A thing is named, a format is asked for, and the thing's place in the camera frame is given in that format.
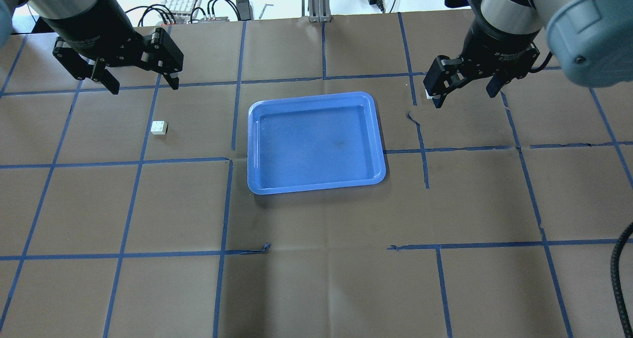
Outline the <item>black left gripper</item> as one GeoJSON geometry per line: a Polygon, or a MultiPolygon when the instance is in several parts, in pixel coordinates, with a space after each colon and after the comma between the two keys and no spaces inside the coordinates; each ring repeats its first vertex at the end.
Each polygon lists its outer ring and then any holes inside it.
{"type": "Polygon", "coordinates": [[[53,57],[75,79],[88,78],[117,95],[120,82],[106,64],[113,68],[136,66],[161,74],[172,90],[179,89],[184,54],[163,28],[136,29],[122,12],[53,20],[52,29],[67,43],[66,47],[54,47],[53,57]]]}

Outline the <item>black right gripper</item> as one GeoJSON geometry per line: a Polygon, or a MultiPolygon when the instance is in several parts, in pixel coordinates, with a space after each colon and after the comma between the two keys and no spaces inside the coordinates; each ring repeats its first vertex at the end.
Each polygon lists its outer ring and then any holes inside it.
{"type": "Polygon", "coordinates": [[[486,92],[495,98],[516,76],[532,69],[540,55],[534,45],[538,32],[511,34],[496,29],[486,20],[473,20],[462,49],[462,58],[435,57],[423,80],[434,97],[435,108],[443,106],[449,93],[464,87],[470,76],[489,77],[486,92]]]}

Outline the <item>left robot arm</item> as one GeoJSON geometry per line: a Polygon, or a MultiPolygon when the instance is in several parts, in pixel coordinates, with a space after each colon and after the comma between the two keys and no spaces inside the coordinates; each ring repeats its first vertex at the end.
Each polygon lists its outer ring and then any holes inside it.
{"type": "Polygon", "coordinates": [[[120,82],[109,69],[135,66],[179,88],[183,52],[161,27],[147,36],[137,32],[117,0],[0,0],[2,44],[13,32],[14,10],[26,4],[57,33],[53,57],[75,79],[117,94],[120,82]]]}

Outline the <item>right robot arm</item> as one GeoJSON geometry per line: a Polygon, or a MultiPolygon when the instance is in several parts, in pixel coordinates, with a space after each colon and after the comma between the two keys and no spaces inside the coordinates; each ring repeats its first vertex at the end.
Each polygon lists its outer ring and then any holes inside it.
{"type": "Polygon", "coordinates": [[[552,57],[572,83],[604,88],[631,82],[632,0],[445,0],[474,14],[459,56],[437,56],[423,80],[436,108],[468,83],[489,79],[496,97],[552,57]]]}

